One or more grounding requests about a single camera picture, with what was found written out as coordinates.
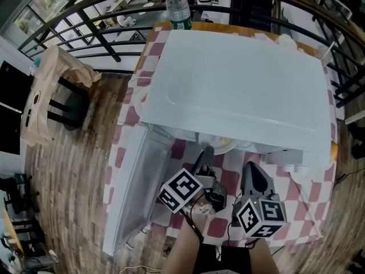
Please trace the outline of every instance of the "window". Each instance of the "window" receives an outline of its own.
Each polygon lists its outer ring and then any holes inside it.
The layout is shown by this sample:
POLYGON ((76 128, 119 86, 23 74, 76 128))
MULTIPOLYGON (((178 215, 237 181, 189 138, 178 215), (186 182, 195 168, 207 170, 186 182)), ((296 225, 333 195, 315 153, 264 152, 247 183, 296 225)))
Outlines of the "window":
POLYGON ((98 17, 99 13, 96 11, 95 6, 90 6, 84 9, 87 16, 89 16, 90 19, 98 17))
POLYGON ((45 21, 59 14, 67 0, 32 0, 29 6, 45 21))
MULTIPOLYGON (((68 25, 66 22, 64 21, 61 21, 57 26, 56 26, 56 31, 62 31, 64 29, 67 29, 68 28, 68 25)), ((64 40, 68 41, 69 39, 73 39, 73 38, 76 38, 78 35, 73 31, 73 30, 69 30, 69 31, 66 31, 65 33, 61 34, 60 35, 64 40)), ((70 42, 70 45, 74 48, 77 48, 77 47, 83 47, 85 46, 85 43, 79 39, 77 41, 74 41, 74 42, 70 42)))
POLYGON ((35 31, 43 25, 43 23, 28 8, 25 8, 20 13, 18 18, 15 20, 15 24, 28 35, 35 33, 35 31))

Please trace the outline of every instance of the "hand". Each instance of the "hand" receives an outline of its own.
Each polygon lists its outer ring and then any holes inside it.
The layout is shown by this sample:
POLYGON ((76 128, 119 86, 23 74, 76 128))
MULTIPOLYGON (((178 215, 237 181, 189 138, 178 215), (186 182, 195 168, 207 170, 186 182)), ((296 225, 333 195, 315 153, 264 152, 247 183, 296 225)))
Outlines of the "hand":
POLYGON ((193 220, 195 226, 201 232, 201 234, 203 234, 203 232, 204 232, 204 228, 205 228, 205 224, 206 224, 207 219, 208 219, 208 217, 206 215, 196 214, 196 213, 192 214, 192 220, 193 220))
POLYGON ((197 214, 208 215, 215 213, 211 203, 205 198, 204 190, 200 190, 194 197, 192 197, 190 200, 190 206, 193 206, 192 212, 197 214))

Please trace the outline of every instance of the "black and white marker cube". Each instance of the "black and white marker cube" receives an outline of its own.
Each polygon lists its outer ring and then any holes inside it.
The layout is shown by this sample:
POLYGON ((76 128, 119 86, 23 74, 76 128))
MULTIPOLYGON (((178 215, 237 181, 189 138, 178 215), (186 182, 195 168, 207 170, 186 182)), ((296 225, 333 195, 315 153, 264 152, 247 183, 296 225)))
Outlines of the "black and white marker cube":
POLYGON ((180 170, 161 187, 159 199, 173 212, 179 211, 203 185, 186 169, 180 170))
POLYGON ((268 238, 286 224, 284 204, 279 201, 248 199, 237 217, 246 237, 268 238))

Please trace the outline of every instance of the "person's arm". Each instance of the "person's arm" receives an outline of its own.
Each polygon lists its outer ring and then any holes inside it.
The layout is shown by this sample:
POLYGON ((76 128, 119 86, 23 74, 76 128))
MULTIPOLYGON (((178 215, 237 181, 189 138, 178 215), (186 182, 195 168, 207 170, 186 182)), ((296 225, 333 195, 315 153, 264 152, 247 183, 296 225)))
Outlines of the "person's arm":
MULTIPOLYGON (((206 215, 192 215, 195 226, 203 232, 206 215)), ((164 264, 162 274, 191 274, 199 250, 199 238, 184 219, 179 235, 164 264)))
POLYGON ((265 239, 259 239, 249 253, 252 274, 279 274, 265 239))

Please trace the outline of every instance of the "plate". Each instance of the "plate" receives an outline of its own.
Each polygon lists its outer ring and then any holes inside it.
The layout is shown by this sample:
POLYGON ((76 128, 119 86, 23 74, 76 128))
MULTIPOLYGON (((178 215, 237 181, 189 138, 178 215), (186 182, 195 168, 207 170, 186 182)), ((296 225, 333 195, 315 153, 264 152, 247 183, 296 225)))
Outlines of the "plate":
POLYGON ((143 105, 146 101, 147 98, 147 94, 149 91, 149 86, 146 86, 145 88, 143 88, 140 92, 137 93, 136 98, 135 98, 135 110, 136 113, 139 117, 142 116, 143 113, 143 105))
MULTIPOLYGON (((153 5, 154 5, 154 3, 153 2, 150 2, 150 3, 147 3, 147 4, 143 5, 143 7, 151 7, 153 5)), ((143 14, 146 14, 146 12, 139 12, 138 14, 139 15, 143 15, 143 14)))
POLYGON ((207 145, 214 148, 214 155, 224 154, 237 146, 240 140, 198 133, 198 142, 202 149, 207 145))

